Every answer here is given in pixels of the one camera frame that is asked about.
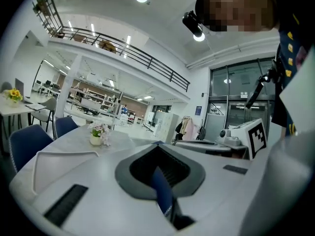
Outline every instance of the white table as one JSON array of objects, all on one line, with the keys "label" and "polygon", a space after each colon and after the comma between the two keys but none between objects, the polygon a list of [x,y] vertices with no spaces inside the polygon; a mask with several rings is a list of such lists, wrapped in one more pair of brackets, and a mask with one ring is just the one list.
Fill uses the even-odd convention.
[{"label": "white table", "polygon": [[[85,152],[96,151],[100,156],[108,153],[134,148],[133,141],[129,138],[128,134],[111,131],[110,143],[111,146],[95,147],[90,144],[90,130],[87,129],[88,125],[76,128],[69,133],[61,136],[53,141],[50,145],[43,149],[48,152]],[[10,183],[10,190],[16,196],[25,199],[27,202],[32,203],[35,194],[32,192],[32,172],[35,157],[33,157],[14,177]]]},{"label": "white table", "polygon": [[31,113],[34,112],[35,110],[30,109],[26,106],[26,104],[19,102],[17,107],[11,107],[9,106],[8,100],[5,98],[5,96],[3,94],[0,94],[0,149],[1,149],[1,153],[4,154],[4,148],[3,148],[3,141],[2,141],[2,120],[3,117],[8,116],[9,120],[8,120],[8,133],[10,135],[11,133],[11,116],[14,115],[21,115],[21,114],[28,114],[28,123],[29,125],[32,124],[31,121]]}]

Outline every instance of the small potted flower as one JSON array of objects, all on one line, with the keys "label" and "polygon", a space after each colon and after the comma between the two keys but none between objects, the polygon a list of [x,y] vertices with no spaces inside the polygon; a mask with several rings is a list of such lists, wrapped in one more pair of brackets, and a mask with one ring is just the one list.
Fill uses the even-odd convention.
[{"label": "small potted flower", "polygon": [[4,95],[6,96],[8,104],[11,107],[17,107],[19,105],[19,101],[23,99],[23,96],[21,95],[20,91],[18,91],[15,88],[11,90],[6,90],[4,92]]},{"label": "small potted flower", "polygon": [[90,137],[90,143],[92,145],[100,146],[101,144],[104,144],[106,146],[110,146],[108,141],[109,128],[105,123],[101,121],[94,121],[89,125],[88,129],[92,130]]}]

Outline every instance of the white ceiling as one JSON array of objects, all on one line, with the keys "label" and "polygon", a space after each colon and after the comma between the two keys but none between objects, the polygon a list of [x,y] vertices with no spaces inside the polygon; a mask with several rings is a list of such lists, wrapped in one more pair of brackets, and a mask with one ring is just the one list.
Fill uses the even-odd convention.
[{"label": "white ceiling", "polygon": [[[68,72],[66,65],[72,65],[75,54],[65,51],[50,51],[47,54],[46,59],[55,66],[59,71],[61,69],[64,72]],[[148,99],[148,102],[161,101],[161,100],[177,100],[172,94],[164,91],[161,88],[154,87],[135,76],[130,76],[116,68],[113,68],[104,63],[96,60],[83,57],[79,72],[77,76],[83,76],[85,79],[91,73],[95,74],[98,80],[104,85],[111,86],[109,80],[114,81],[115,89],[133,96],[134,98],[144,98],[146,96],[152,96],[152,99]]]},{"label": "white ceiling", "polygon": [[[94,15],[131,26],[148,35],[156,42],[169,48],[185,63],[211,53],[206,41],[196,42],[192,33],[183,25],[186,11],[194,9],[196,0],[55,0],[60,14]],[[117,29],[106,29],[104,33]],[[276,36],[277,31],[260,33],[225,32],[207,34],[209,45],[214,52],[256,39]]]}]

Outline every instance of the white desk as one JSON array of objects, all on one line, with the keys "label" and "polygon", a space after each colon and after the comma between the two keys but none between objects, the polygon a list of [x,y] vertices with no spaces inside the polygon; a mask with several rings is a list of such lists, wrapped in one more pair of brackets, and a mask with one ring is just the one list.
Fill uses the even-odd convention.
[{"label": "white desk", "polygon": [[[72,130],[71,132],[61,136],[53,141],[50,145],[43,149],[43,151],[51,152],[84,152],[84,151],[96,151],[100,156],[104,156],[108,153],[134,148],[133,141],[129,138],[128,134],[111,131],[110,144],[111,146],[99,146],[95,147],[91,145],[90,130],[87,129],[88,125],[81,126]],[[14,177],[10,183],[10,189],[17,196],[21,196],[28,202],[32,202],[35,198],[35,194],[32,192],[32,172],[35,157],[32,158]]]}]

